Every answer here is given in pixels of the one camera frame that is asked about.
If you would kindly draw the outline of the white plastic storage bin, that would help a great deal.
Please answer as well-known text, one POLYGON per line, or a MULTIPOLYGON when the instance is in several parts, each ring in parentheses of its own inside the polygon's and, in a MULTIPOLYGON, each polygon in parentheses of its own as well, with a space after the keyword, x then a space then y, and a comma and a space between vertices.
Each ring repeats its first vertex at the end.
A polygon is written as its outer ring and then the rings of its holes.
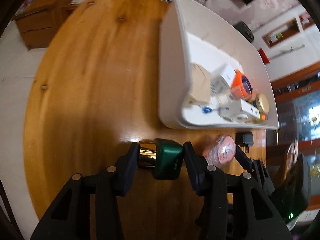
POLYGON ((159 54, 158 114, 165 126, 278 129, 273 89, 257 49, 213 11, 194 0, 173 0, 161 23, 159 54), (242 72, 253 88, 252 98, 245 101, 264 94, 270 106, 268 120, 236 122, 219 116, 220 108, 239 99, 231 88, 211 96, 209 104, 189 105, 192 62, 210 73, 225 63, 242 72), (203 106, 212 108, 212 113, 203 114, 203 106))

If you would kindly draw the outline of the colourful rubik's cube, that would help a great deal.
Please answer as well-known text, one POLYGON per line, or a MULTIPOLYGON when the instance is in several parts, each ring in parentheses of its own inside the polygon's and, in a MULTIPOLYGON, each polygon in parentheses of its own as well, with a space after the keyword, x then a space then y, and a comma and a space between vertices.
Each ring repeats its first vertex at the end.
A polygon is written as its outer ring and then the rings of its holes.
POLYGON ((250 103, 251 105, 253 105, 254 107, 256 107, 256 108, 259 110, 259 113, 260 113, 259 118, 255 118, 255 119, 253 119, 251 122, 262 122, 262 121, 268 120, 267 114, 264 114, 264 113, 260 110, 260 108, 257 106, 257 102, 256 102, 256 101, 250 101, 249 103, 250 103))

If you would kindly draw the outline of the green bottle gold cap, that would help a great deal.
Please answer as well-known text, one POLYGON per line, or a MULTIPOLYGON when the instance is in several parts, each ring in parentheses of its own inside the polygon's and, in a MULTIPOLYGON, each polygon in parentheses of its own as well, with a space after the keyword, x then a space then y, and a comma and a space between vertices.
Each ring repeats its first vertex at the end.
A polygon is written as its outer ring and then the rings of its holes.
POLYGON ((183 146, 156 138, 139 142, 138 167, 151 172, 156 180, 176 180, 183 164, 183 146))

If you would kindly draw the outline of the round gold compact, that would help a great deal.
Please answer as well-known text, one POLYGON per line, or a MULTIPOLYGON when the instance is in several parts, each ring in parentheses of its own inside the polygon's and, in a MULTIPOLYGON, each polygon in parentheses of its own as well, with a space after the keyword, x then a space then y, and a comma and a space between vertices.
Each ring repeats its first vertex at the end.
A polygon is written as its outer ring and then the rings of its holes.
POLYGON ((255 97, 255 103, 261 114, 267 115, 269 113, 270 106, 268 99, 264 94, 258 93, 255 97))

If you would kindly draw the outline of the white charger plug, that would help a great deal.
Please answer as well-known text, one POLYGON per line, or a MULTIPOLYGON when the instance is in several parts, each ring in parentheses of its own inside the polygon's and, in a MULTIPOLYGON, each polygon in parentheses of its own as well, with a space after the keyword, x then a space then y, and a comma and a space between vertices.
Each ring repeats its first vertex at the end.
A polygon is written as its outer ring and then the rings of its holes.
POLYGON ((232 66, 225 63, 210 74, 210 95, 216 96, 230 89, 236 72, 232 66))

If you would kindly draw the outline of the orange round tape measure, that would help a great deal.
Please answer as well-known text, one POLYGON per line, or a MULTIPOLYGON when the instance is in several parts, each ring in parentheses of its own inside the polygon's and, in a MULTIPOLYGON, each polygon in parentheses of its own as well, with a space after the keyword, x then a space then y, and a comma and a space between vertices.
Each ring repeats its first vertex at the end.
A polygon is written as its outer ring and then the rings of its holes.
POLYGON ((249 79, 238 69, 235 70, 235 77, 231 86, 231 93, 239 99, 249 100, 253 95, 253 88, 249 79))

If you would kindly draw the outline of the dark wicker bin red lid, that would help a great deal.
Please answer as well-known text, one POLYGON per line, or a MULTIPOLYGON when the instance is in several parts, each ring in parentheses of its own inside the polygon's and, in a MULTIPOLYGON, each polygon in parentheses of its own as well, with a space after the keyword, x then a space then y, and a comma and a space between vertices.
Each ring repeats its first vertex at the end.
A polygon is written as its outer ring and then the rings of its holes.
POLYGON ((259 48, 258 53, 259 53, 264 64, 270 64, 270 60, 269 60, 268 56, 266 55, 266 53, 264 52, 263 48, 259 48))

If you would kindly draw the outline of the wooden glass door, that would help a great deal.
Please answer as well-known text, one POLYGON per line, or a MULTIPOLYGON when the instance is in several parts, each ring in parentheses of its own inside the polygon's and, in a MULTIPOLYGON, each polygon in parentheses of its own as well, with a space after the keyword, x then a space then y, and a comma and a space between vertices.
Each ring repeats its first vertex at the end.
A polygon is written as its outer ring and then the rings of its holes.
POLYGON ((271 85, 279 116, 277 144, 297 138, 301 153, 319 157, 319 62, 271 85))

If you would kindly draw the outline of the black power adapter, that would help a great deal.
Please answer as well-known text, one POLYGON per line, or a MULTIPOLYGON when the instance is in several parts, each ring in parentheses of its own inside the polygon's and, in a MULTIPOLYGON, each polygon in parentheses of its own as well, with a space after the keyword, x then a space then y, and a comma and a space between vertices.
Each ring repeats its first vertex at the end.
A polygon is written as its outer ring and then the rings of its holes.
POLYGON ((249 153, 249 148, 254 144, 252 132, 237 132, 235 134, 235 143, 242 147, 245 153, 249 153))

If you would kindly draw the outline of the silver rectangular hub device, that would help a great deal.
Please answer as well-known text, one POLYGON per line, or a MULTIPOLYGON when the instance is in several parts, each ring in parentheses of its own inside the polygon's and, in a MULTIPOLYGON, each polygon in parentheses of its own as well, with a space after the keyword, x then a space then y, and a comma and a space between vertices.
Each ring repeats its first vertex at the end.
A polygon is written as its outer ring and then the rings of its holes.
POLYGON ((247 101, 237 99, 220 108, 219 116, 231 121, 247 122, 258 119, 260 112, 247 101))

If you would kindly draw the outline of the dark green air fryer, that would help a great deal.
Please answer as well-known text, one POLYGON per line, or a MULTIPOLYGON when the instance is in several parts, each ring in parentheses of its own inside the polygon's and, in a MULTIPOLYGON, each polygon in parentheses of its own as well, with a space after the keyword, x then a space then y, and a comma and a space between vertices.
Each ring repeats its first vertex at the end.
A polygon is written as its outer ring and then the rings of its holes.
POLYGON ((241 33, 250 43, 254 41, 254 35, 251 29, 243 22, 237 22, 233 27, 241 33))

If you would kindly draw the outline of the wooden side cabinet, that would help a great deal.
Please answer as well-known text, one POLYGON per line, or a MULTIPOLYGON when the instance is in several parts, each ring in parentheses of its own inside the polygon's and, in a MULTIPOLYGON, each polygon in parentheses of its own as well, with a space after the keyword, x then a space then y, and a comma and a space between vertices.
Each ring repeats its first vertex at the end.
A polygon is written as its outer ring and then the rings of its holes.
POLYGON ((35 0, 13 17, 27 49, 47 48, 63 22, 62 8, 72 0, 35 0))

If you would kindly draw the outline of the pink correction tape dispenser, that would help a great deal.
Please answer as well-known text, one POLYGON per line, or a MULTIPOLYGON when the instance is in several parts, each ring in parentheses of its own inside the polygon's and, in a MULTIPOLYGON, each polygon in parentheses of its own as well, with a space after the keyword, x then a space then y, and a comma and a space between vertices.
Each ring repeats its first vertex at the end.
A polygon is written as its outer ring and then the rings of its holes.
POLYGON ((205 157, 209 165, 221 168, 232 161, 235 153, 234 139, 228 134, 222 134, 204 148, 202 156, 205 157))

